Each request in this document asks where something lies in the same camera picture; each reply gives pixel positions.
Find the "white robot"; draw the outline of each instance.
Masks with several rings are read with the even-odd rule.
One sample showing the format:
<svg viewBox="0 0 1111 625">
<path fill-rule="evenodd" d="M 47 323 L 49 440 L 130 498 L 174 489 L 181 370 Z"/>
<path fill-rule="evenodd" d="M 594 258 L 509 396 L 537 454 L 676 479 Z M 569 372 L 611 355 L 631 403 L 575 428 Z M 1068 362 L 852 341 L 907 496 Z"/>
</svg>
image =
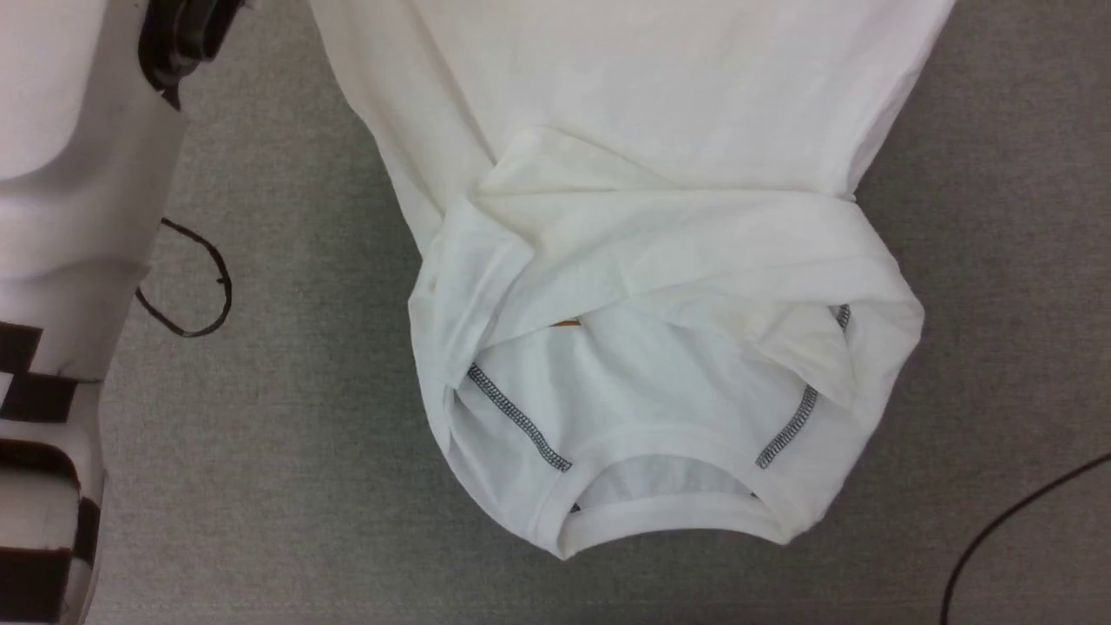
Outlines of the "white robot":
<svg viewBox="0 0 1111 625">
<path fill-rule="evenodd" d="M 178 160 L 178 82 L 242 4 L 0 3 L 0 623 L 84 619 L 110 514 L 97 406 Z"/>
</svg>

